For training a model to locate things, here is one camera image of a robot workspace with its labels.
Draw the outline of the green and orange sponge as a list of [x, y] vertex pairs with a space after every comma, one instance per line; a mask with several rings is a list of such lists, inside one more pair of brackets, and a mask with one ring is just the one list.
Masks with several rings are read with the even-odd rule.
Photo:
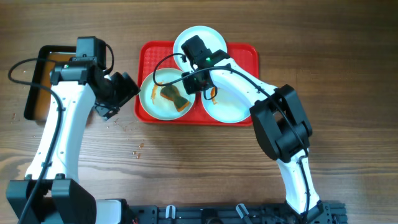
[[172, 101], [178, 112], [181, 112], [190, 104], [186, 98], [181, 96], [178, 88], [174, 85], [164, 86], [160, 91], [160, 95]]

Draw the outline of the white plate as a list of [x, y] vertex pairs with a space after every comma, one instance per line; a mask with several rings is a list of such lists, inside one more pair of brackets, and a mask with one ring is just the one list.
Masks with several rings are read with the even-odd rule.
[[250, 117], [249, 108], [222, 88], [211, 88], [201, 94], [205, 111], [221, 123], [240, 123]]
[[183, 72], [213, 67], [230, 58], [222, 35], [211, 27], [185, 29], [174, 42], [175, 63]]
[[174, 83], [174, 87], [178, 90], [180, 96], [188, 101], [188, 104], [182, 109], [176, 109], [173, 101], [161, 96], [160, 92], [163, 87], [154, 83], [153, 73], [148, 75], [141, 85], [141, 92], [139, 93], [140, 105], [146, 113], [155, 119], [170, 121], [181, 118], [192, 108], [196, 95], [188, 95], [182, 82]]

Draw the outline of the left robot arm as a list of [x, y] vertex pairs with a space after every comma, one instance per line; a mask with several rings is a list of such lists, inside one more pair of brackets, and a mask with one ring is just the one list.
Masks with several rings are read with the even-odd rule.
[[7, 200], [19, 223], [133, 223], [124, 199], [97, 200], [78, 180], [88, 116], [114, 116], [140, 89], [106, 64], [111, 47], [79, 37], [75, 56], [50, 72], [50, 108], [35, 157], [22, 180], [9, 182]]

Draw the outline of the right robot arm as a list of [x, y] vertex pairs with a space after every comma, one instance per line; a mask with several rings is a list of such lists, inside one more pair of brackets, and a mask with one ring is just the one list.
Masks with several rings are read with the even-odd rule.
[[181, 49], [193, 70], [183, 74], [187, 93], [223, 87], [248, 108], [257, 142], [276, 161], [286, 190], [286, 202], [303, 221], [320, 198], [313, 186], [308, 164], [312, 127], [297, 92], [290, 86], [266, 84], [243, 70], [230, 55], [212, 52], [198, 36]]

